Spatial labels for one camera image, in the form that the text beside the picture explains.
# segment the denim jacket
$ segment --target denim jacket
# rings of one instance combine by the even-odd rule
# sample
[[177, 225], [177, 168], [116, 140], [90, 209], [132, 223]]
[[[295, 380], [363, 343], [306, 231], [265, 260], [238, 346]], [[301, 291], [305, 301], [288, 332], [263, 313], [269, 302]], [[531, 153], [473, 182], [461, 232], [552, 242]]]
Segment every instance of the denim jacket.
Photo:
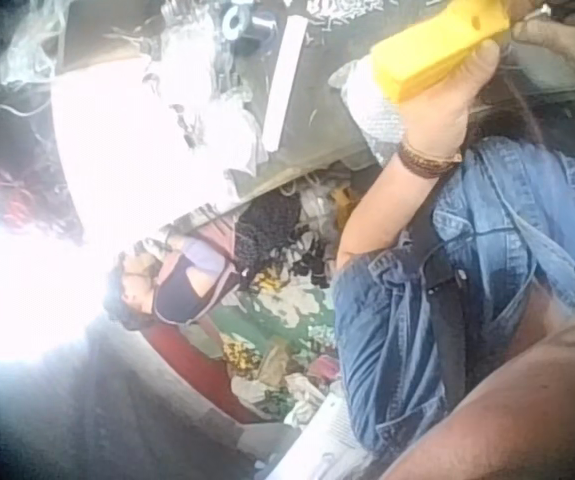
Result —
[[432, 254], [410, 259], [413, 240], [403, 234], [398, 245], [353, 259], [334, 284], [352, 426], [367, 449], [389, 458], [449, 413], [429, 320], [432, 256], [441, 252], [467, 280], [470, 383], [501, 364], [536, 275], [575, 311], [575, 159], [488, 138], [467, 151], [431, 215], [440, 240]]

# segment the hair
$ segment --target hair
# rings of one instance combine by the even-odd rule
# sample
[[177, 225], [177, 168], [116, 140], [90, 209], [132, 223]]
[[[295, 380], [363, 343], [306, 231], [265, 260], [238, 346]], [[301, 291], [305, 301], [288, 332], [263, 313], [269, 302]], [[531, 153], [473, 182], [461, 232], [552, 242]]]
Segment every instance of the hair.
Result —
[[120, 323], [125, 330], [136, 331], [151, 327], [156, 322], [156, 317], [138, 312], [123, 301], [123, 260], [124, 254], [118, 257], [118, 262], [109, 273], [107, 279], [107, 294], [103, 301], [103, 307], [110, 320]]

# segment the yellow handle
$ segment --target yellow handle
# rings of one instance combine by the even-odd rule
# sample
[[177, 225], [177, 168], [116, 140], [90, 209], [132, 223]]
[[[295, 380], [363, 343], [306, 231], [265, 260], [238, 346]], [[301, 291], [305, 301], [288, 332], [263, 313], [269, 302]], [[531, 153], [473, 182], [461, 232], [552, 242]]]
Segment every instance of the yellow handle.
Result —
[[502, 0], [453, 0], [429, 20], [374, 45], [374, 78], [400, 103], [439, 82], [480, 42], [509, 29]]

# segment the brown bracelet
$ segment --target brown bracelet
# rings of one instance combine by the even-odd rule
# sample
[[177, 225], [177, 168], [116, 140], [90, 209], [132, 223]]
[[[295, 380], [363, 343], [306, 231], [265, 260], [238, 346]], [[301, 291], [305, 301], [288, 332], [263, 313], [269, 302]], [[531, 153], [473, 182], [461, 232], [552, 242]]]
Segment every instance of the brown bracelet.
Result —
[[460, 153], [451, 158], [433, 157], [421, 153], [409, 145], [407, 138], [403, 138], [398, 146], [398, 156], [407, 170], [422, 178], [440, 177], [462, 162]]

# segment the black backpack strap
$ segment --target black backpack strap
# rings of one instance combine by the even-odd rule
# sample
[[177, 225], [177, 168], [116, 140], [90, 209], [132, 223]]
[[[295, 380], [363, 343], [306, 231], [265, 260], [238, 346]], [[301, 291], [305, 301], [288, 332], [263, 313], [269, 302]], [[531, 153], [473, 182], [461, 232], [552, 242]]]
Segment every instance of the black backpack strap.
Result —
[[423, 208], [410, 227], [418, 252], [426, 253], [422, 262], [429, 315], [438, 348], [441, 376], [450, 410], [467, 393], [465, 320], [462, 295], [466, 278], [457, 277], [432, 224], [431, 209]]

